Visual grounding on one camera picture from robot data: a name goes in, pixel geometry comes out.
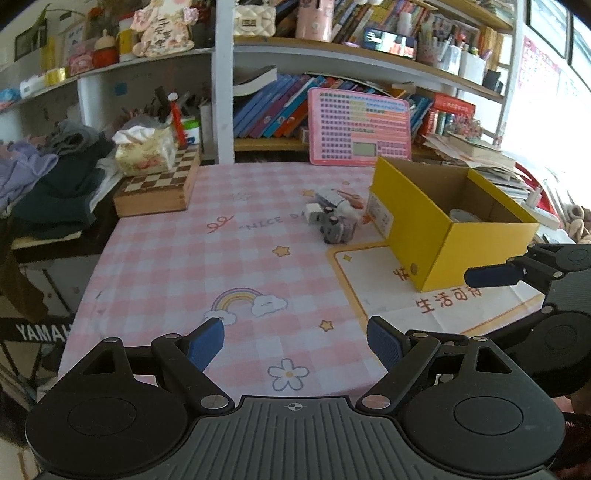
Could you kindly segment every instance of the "pink learning tablet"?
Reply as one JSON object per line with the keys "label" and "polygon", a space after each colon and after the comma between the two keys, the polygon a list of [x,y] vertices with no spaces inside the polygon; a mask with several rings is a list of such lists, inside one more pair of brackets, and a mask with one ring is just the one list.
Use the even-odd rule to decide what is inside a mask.
{"label": "pink learning tablet", "polygon": [[312,88],[308,108],[312,165],[372,167],[378,157],[411,159],[405,100]]}

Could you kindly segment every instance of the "rainbow print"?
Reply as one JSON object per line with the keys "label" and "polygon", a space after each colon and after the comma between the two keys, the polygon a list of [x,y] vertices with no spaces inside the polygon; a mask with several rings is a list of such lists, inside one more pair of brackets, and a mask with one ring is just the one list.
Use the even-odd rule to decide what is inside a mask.
{"label": "rainbow print", "polygon": [[225,291],[213,302],[212,310],[226,310],[235,301],[246,300],[254,303],[255,298],[262,296],[262,293],[252,288],[233,288]]}

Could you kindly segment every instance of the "flower print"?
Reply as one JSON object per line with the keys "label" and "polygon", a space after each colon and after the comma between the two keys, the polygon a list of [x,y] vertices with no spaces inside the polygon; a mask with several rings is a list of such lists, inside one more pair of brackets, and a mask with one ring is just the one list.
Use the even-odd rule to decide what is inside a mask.
{"label": "flower print", "polygon": [[289,385],[292,390],[301,390],[304,387],[301,379],[310,373],[306,367],[294,367],[290,358],[284,358],[280,367],[269,367],[267,371],[273,380],[273,390],[282,392]]}

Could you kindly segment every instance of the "chessboard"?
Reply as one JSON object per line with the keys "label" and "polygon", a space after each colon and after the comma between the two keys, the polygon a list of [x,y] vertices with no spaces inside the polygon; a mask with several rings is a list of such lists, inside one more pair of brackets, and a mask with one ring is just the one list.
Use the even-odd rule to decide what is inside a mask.
{"label": "chessboard", "polygon": [[201,163],[200,148],[178,150],[166,172],[125,179],[113,201],[119,218],[186,210]]}

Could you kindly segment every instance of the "purple clothing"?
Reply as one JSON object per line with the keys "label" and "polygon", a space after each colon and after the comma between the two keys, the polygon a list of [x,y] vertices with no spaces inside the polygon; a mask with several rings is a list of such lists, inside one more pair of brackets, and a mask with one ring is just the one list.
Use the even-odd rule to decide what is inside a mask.
{"label": "purple clothing", "polygon": [[31,191],[37,180],[56,166],[58,156],[41,155],[30,143],[20,141],[0,149],[0,213]]}

